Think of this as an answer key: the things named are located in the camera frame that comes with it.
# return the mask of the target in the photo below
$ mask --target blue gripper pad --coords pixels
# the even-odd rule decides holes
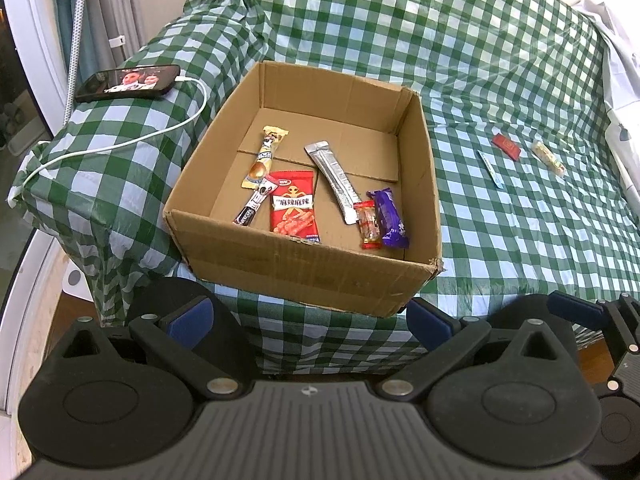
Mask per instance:
[[[422,346],[432,351],[453,337],[459,322],[444,312],[431,312],[418,301],[409,300],[406,304],[406,326]]]
[[[549,295],[548,300],[546,300],[546,307],[554,316],[577,323],[596,332],[602,330],[609,323],[607,313],[596,304],[580,300],[559,290]]]
[[[167,324],[164,331],[185,348],[193,350],[212,327],[213,304],[205,298]]]

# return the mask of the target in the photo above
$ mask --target yellow snack wrapper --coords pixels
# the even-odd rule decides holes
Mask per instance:
[[[557,176],[561,178],[564,177],[566,168],[564,167],[562,162],[560,162],[560,160],[558,160],[558,158],[553,153],[551,153],[551,150],[546,147],[542,141],[535,140],[531,145],[531,151]]]
[[[254,164],[249,169],[249,173],[242,181],[242,187],[248,189],[258,189],[260,181],[269,174],[273,154],[282,142],[282,139],[289,133],[288,130],[276,128],[275,126],[265,126],[262,130],[264,131],[262,146],[260,147],[258,155],[255,157]]]

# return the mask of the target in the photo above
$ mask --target robotic arm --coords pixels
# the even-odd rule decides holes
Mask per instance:
[[[236,320],[163,278],[125,329],[79,319],[18,409],[31,479],[608,479],[640,473],[638,305],[559,293],[618,362],[591,388],[539,319],[454,320],[423,300],[430,352],[379,383],[268,381]]]

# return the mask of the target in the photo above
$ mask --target green and white checkered cloth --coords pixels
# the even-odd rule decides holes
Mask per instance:
[[[65,160],[28,183],[20,202],[87,275],[104,323],[121,323],[136,289],[154,277],[188,275],[162,206],[207,123],[263,59],[420,93],[446,268],[421,295],[442,310],[484,315],[518,294],[556,288],[587,300],[640,289],[637,219],[604,142],[603,44],[560,0],[188,0],[184,15],[126,65],[177,63],[202,79],[211,95],[198,121],[133,148]],[[38,160],[175,124],[201,99],[195,85],[180,83],[156,101],[79,105],[68,127],[28,156],[16,184]],[[497,132],[523,148],[519,162],[492,146]],[[564,180],[531,155],[536,137],[564,162]],[[403,315],[375,319],[214,290],[268,371],[376,372],[424,352]]]

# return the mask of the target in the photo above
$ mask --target white cable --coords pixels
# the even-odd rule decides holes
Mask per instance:
[[[178,76],[178,77],[175,78],[175,80],[176,81],[193,81],[202,90],[202,94],[203,94],[202,104],[200,105],[200,108],[198,108],[198,111],[194,115],[192,115],[188,119],[183,120],[181,123],[174,124],[173,126],[169,126],[168,128],[165,128],[164,130],[159,130],[157,132],[152,132],[150,134],[146,134],[146,135],[144,135],[142,137],[139,137],[137,139],[131,139],[131,140],[128,140],[127,142],[122,142],[120,144],[115,144],[114,146],[105,146],[104,148],[94,148],[92,150],[82,150],[81,152],[65,153],[64,155],[60,155],[57,158],[54,158],[53,160],[50,160],[49,162],[46,162],[45,164],[41,164],[40,167],[37,170],[32,171],[31,174],[27,178],[24,179],[24,182],[22,184],[20,184],[20,186],[18,186],[17,188],[14,188],[15,192],[12,193],[11,195],[9,195],[9,198],[7,199],[7,202],[9,203],[9,205],[11,207],[15,206],[16,197],[18,195],[22,194],[22,191],[24,190],[24,187],[27,185],[27,183],[33,177],[35,177],[41,171],[46,170],[47,168],[50,168],[54,164],[60,162],[61,160],[65,160],[65,159],[71,158],[73,156],[93,155],[94,153],[105,153],[105,152],[110,152],[112,150],[117,150],[119,148],[125,148],[126,146],[131,146],[132,144],[137,144],[138,142],[142,142],[143,140],[151,139],[151,137],[155,137],[155,136],[158,136],[158,135],[166,134],[166,133],[168,133],[168,132],[170,132],[172,130],[176,130],[177,128],[181,128],[185,124],[188,124],[189,122],[191,122],[191,121],[195,120],[197,117],[199,117],[199,115],[204,110],[204,107],[207,105],[207,101],[209,100],[209,94],[207,92],[207,87],[204,85],[204,83],[201,80],[195,79],[193,77]]]
[[[84,0],[76,0],[74,11],[74,28],[71,34],[71,54],[69,56],[69,78],[66,85],[65,119],[64,128],[69,122],[71,112],[74,111],[74,95],[76,94],[76,77],[78,76],[78,61],[80,57],[80,39],[82,37],[82,15],[84,13]]]

